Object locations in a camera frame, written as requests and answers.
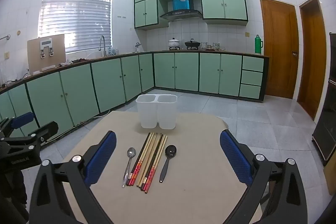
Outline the red-tipped wooden chopstick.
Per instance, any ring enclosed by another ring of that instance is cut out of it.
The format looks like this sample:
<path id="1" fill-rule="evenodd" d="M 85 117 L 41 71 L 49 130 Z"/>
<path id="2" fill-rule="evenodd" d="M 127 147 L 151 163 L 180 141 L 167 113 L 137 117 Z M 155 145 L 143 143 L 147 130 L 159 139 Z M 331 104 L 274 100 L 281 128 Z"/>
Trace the red-tipped wooden chopstick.
<path id="1" fill-rule="evenodd" d="M 135 170 L 136 170 L 136 168 L 137 168 L 137 164 L 138 164 L 138 162 L 140 161 L 140 158 L 141 158 L 141 156 L 142 156 L 143 150 L 144 150 L 145 147 L 147 146 L 147 143 L 148 143 L 148 141 L 149 141 L 149 139 L 150 139 L 151 134 L 152 134 L 151 132 L 148 133 L 148 135 L 147 135 L 147 137 L 146 137 L 146 140 L 145 140 L 144 143 L 143 143 L 143 146 L 142 146 L 142 148 L 141 148 L 141 150 L 140 150 L 140 153 L 139 153 L 139 155 L 138 155 L 138 157 L 137 157 L 137 160 L 135 161 L 134 166 L 133 166 L 133 168 L 132 168 L 132 170 L 131 170 L 131 173 L 130 173 L 128 179 L 127 179 L 126 186 L 130 186 L 131 178 L 132 178 L 133 174 L 135 173 Z"/>

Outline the metal spoon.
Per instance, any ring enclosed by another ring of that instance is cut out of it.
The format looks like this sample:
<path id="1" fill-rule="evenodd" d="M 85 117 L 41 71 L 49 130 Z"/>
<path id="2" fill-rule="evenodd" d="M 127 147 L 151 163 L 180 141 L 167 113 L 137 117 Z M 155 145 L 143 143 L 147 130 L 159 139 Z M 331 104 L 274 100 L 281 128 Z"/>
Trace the metal spoon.
<path id="1" fill-rule="evenodd" d="M 127 150 L 128 163 L 127 163 L 127 166 L 126 166 L 126 169 L 125 169 L 125 173 L 124 173 L 124 176 L 123 176 L 122 188 L 125 188 L 125 186 L 126 186 L 127 178 L 129 176 L 129 173 L 130 173 L 131 160 L 135 157 L 135 155 L 136 155 L 135 148 L 134 147 L 130 147 Z"/>

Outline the bamboo chopstick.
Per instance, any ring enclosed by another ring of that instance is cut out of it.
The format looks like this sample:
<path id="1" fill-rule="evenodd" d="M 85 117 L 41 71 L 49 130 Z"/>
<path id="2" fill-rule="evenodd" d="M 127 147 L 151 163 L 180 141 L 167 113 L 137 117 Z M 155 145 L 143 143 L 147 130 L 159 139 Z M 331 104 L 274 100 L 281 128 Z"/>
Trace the bamboo chopstick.
<path id="1" fill-rule="evenodd" d="M 161 149 L 164 145 L 164 142 L 166 140 L 167 136 L 166 135 L 162 135 L 162 139 L 159 143 L 159 146 L 158 146 L 158 149 L 157 149 L 157 152 L 155 153 L 155 156 L 153 157 L 153 161 L 151 163 L 151 166 L 150 166 L 150 169 L 149 169 L 149 173 L 147 174 L 146 176 L 146 180 L 144 181 L 144 184 L 143 184 L 143 187 L 141 188 L 142 191 L 146 192 L 147 191 L 147 188 L 149 187 L 149 184 L 150 184 L 150 179 L 153 175 L 153 172 L 154 172 L 154 169 L 155 169 L 155 165 L 156 165 L 156 162 L 159 158 L 159 154 L 161 152 Z"/>

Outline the black plastic spoon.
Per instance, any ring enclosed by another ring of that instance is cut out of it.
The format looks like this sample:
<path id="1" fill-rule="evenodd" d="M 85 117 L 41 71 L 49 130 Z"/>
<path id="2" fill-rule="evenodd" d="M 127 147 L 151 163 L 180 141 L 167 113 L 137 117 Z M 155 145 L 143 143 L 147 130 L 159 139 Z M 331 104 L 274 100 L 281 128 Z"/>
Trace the black plastic spoon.
<path id="1" fill-rule="evenodd" d="M 159 176 L 159 182 L 163 183 L 166 174 L 167 174 L 167 170 L 168 170 L 168 166 L 169 166 L 169 161 L 170 159 L 172 159 L 177 153 L 177 147 L 175 147 L 175 145 L 168 145 L 165 149 L 165 155 L 166 155 L 166 161 L 165 164 L 163 165 L 163 168 L 161 170 L 161 174 Z"/>

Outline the green lower kitchen cabinets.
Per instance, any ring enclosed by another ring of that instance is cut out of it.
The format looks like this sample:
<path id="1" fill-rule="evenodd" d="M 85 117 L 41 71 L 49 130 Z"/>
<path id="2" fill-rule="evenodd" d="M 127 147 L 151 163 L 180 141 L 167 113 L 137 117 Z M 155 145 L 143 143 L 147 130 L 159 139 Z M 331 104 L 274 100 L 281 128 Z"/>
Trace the green lower kitchen cabinets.
<path id="1" fill-rule="evenodd" d="M 154 88 L 261 102 L 268 68 L 266 56 L 230 52 L 162 51 L 85 60 L 1 89 L 1 118 L 34 114 L 15 136 L 51 121 L 62 134 Z"/>

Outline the chrome kitchen faucet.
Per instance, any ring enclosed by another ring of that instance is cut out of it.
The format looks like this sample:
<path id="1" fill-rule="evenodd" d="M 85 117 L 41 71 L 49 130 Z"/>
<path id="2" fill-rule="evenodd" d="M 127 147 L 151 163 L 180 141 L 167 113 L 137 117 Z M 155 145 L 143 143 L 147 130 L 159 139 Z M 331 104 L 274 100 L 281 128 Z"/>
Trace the chrome kitchen faucet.
<path id="1" fill-rule="evenodd" d="M 106 42 L 105 42 L 105 37 L 104 35 L 100 36 L 100 45 L 99 45 L 99 51 L 102 52 L 102 56 L 106 57 L 107 53 L 106 53 Z"/>

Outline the cardboard box with device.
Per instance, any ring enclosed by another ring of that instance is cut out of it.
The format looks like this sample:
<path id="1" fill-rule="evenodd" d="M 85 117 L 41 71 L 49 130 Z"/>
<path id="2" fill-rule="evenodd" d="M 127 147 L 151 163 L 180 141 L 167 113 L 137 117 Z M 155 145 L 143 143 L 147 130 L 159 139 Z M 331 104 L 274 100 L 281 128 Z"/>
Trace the cardboard box with device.
<path id="1" fill-rule="evenodd" d="M 27 59 L 30 75 L 66 62 L 64 34 L 28 40 Z"/>

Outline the white two-compartment utensil holder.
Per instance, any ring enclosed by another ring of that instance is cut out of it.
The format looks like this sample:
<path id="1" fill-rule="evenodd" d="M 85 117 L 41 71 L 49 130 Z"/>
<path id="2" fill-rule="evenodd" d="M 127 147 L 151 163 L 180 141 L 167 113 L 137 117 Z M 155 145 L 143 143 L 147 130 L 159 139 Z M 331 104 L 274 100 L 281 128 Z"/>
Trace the white two-compartment utensil holder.
<path id="1" fill-rule="evenodd" d="M 142 94 L 137 97 L 139 121 L 143 128 L 159 126 L 172 130 L 177 120 L 177 99 L 174 94 Z"/>

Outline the white window blind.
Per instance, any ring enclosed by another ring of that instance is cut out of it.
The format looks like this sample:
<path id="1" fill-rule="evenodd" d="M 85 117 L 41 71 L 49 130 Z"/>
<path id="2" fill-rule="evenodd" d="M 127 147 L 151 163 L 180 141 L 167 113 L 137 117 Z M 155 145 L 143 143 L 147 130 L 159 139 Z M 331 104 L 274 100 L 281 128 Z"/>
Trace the white window blind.
<path id="1" fill-rule="evenodd" d="M 64 34 L 66 53 L 112 45 L 112 0 L 42 0 L 38 36 Z"/>

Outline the brown wooden door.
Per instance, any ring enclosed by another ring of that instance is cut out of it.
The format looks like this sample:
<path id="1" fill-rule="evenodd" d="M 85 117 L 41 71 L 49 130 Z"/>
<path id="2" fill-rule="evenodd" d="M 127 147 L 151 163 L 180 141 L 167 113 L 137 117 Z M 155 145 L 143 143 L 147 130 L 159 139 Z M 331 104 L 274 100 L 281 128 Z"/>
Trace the brown wooden door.
<path id="1" fill-rule="evenodd" d="M 319 0 L 307 0 L 299 9 L 303 33 L 303 65 L 297 101 L 314 119 L 325 80 L 325 24 Z"/>
<path id="2" fill-rule="evenodd" d="M 298 24 L 293 5 L 260 0 L 264 55 L 269 57 L 266 94 L 293 98 L 298 69 Z"/>

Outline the white cooking pot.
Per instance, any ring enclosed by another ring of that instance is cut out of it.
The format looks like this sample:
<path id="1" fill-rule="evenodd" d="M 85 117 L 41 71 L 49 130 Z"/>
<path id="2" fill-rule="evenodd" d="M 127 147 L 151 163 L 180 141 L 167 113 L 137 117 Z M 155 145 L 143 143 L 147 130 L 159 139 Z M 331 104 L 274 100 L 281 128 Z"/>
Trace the white cooking pot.
<path id="1" fill-rule="evenodd" d="M 169 40 L 169 50 L 180 50 L 180 41 L 178 39 L 172 38 Z"/>

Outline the green thermos bottle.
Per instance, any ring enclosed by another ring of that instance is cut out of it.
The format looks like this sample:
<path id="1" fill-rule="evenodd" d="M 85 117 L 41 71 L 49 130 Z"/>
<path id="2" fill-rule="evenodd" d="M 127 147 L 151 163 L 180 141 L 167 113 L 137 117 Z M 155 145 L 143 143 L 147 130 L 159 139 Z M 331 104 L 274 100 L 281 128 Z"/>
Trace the green thermos bottle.
<path id="1" fill-rule="evenodd" d="M 261 54 L 261 49 L 263 48 L 263 41 L 259 35 L 255 37 L 255 53 Z"/>

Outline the black wok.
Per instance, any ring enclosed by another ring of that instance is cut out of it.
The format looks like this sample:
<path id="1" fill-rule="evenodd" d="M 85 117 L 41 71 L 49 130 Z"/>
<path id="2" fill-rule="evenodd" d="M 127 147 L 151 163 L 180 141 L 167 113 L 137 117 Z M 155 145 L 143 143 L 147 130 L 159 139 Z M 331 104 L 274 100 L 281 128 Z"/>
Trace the black wok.
<path id="1" fill-rule="evenodd" d="M 201 45 L 200 42 L 197 42 L 194 39 L 190 39 L 189 41 L 185 42 L 187 50 L 198 50 L 200 45 Z"/>

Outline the black range hood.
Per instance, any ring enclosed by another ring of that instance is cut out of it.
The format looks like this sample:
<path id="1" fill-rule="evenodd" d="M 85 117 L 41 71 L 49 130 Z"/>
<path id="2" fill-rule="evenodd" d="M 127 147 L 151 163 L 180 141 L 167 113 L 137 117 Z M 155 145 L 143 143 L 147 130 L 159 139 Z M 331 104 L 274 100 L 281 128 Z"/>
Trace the black range hood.
<path id="1" fill-rule="evenodd" d="M 161 15 L 161 18 L 166 19 L 170 22 L 173 22 L 173 21 L 185 20 L 189 18 L 201 18 L 202 19 L 203 15 L 198 10 L 183 9 L 183 10 L 174 10 L 174 11 L 167 12 Z"/>

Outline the blue box above hood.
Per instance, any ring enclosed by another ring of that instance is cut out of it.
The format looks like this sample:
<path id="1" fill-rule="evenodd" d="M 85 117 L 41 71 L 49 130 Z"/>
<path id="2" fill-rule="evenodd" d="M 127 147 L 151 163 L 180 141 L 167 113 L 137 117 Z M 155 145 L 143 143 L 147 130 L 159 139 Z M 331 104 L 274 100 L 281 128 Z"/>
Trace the blue box above hood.
<path id="1" fill-rule="evenodd" d="M 190 0 L 173 0 L 173 10 L 189 10 Z"/>

